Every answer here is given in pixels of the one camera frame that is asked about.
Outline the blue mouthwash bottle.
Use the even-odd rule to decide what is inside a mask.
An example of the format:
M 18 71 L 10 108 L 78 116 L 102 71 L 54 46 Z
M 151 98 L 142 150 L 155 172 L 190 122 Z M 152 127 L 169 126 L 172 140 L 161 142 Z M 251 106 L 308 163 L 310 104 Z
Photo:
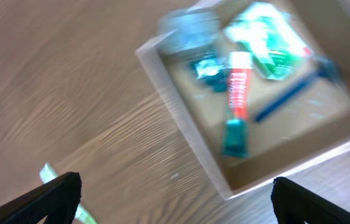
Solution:
M 159 44 L 159 52 L 174 57 L 193 71 L 194 78 L 215 92 L 227 90 L 224 59 L 218 53 L 219 17 L 213 11 L 181 9 L 163 16 L 159 34 L 169 35 Z

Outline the red teal toothpaste tube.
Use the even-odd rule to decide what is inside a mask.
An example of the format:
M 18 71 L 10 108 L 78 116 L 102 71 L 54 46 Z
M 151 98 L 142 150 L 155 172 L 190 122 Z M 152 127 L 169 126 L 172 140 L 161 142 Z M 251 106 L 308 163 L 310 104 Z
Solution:
M 245 158 L 247 151 L 247 99 L 252 75 L 252 57 L 249 52 L 231 52 L 226 90 L 226 119 L 223 153 Z

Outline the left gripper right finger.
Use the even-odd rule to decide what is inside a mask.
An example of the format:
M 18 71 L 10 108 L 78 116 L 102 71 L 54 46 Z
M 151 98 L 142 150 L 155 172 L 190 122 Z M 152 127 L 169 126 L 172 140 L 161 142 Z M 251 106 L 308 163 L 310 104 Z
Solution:
M 350 212 L 286 177 L 274 179 L 270 197 L 279 224 L 350 224 Z

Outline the green white soap packet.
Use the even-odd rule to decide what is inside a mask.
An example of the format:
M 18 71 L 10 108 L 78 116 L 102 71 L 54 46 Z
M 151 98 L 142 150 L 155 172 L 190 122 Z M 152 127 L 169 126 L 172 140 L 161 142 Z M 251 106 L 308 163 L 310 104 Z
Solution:
M 253 2 L 224 29 L 227 37 L 250 52 L 262 78 L 285 80 L 313 54 L 287 15 L 272 3 Z

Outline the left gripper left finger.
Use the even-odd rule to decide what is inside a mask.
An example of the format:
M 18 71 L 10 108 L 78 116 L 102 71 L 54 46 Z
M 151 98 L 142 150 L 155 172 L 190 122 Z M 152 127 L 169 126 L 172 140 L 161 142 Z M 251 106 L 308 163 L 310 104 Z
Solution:
M 67 172 L 0 206 L 0 224 L 71 224 L 80 199 L 80 174 Z

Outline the blue disposable razor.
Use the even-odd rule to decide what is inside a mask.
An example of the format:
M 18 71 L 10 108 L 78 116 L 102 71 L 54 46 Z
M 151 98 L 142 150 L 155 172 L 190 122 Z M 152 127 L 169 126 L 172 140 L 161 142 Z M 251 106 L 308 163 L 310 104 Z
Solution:
M 253 121 L 261 123 L 273 115 L 281 107 L 291 102 L 298 95 L 311 88 L 318 80 L 326 80 L 330 83 L 341 83 L 336 64 L 329 58 L 319 57 L 315 60 L 316 67 L 305 75 L 291 83 L 286 89 L 278 93 L 264 106 L 262 106 L 253 117 Z

